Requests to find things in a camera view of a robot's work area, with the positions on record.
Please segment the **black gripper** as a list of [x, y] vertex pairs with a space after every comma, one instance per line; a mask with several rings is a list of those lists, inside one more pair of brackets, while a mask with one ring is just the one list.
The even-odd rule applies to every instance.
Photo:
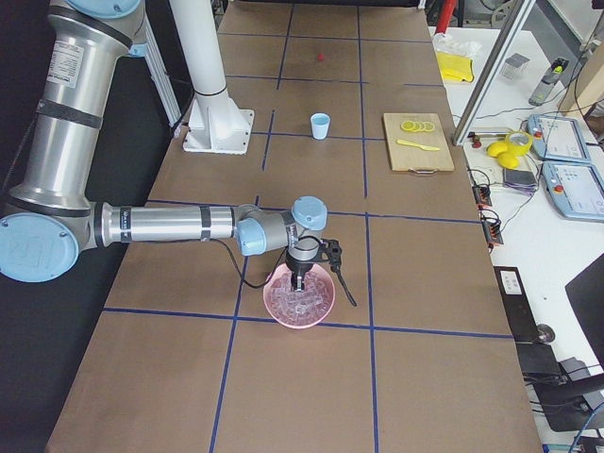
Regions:
[[285, 263], [292, 272], [291, 285], [293, 292], [305, 291], [305, 274], [314, 265], [317, 256], [317, 246], [312, 248], [299, 248], [289, 246], [286, 252]]

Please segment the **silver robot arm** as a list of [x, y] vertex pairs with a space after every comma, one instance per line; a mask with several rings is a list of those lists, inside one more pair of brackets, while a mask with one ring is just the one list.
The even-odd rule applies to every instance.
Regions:
[[237, 241], [245, 256], [284, 249], [295, 291], [327, 252], [327, 207], [302, 196], [286, 211], [253, 205], [113, 207], [85, 195], [109, 89], [119, 58], [145, 42], [142, 1], [54, 1], [53, 55], [24, 180], [8, 193], [1, 220], [1, 272], [22, 282], [60, 277], [79, 254], [112, 243]]

